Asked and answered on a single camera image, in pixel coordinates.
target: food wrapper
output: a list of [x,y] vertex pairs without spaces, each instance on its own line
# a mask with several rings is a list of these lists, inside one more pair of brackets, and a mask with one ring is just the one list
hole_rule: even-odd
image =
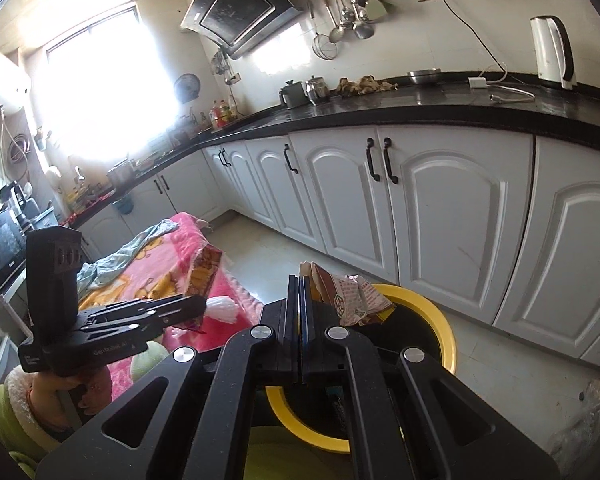
[[313,262],[303,262],[300,275],[311,276],[312,299],[333,305],[342,326],[366,324],[375,314],[394,306],[361,276],[337,276]]
[[[220,249],[211,244],[202,246],[191,259],[182,297],[199,295],[206,300],[216,277],[216,272],[220,267],[221,259],[222,251]],[[202,320],[203,316],[199,316],[175,326],[183,330],[199,332]]]

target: pink blanket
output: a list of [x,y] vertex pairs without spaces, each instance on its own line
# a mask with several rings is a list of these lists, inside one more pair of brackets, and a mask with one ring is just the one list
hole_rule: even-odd
[[[191,258],[207,241],[193,216],[178,213],[171,220],[178,224],[174,232],[148,244],[118,278],[88,295],[80,308],[147,295],[165,298],[182,293]],[[169,327],[162,340],[169,352],[183,345],[192,346],[201,352],[217,348],[224,345],[233,334],[253,326],[260,319],[262,303],[222,267],[218,270],[209,293],[210,298],[217,296],[228,296],[238,304],[240,309],[236,322],[229,324],[205,317],[201,333]],[[113,399],[132,385],[130,364],[131,358],[127,358],[109,365]]]

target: blue cloth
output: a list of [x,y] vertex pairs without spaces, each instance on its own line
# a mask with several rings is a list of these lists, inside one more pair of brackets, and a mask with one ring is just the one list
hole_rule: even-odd
[[162,235],[171,233],[178,224],[171,220],[163,220],[158,225],[142,231],[117,252],[101,258],[93,264],[84,264],[78,272],[78,299],[82,300],[92,290],[105,286],[115,280],[126,266],[133,261],[142,248]]

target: white electric kettle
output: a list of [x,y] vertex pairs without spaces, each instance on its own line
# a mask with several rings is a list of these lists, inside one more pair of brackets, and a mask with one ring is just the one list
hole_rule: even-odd
[[571,90],[576,83],[573,53],[564,23],[557,16],[531,18],[540,83]]

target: floor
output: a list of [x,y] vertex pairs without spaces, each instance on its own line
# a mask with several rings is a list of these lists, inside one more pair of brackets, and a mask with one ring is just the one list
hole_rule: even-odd
[[[208,235],[228,257],[228,270],[256,298],[286,296],[289,274],[314,261],[330,272],[361,274],[272,229],[237,216]],[[600,372],[531,348],[445,312],[459,351],[456,376],[539,446],[578,413],[578,394]]]

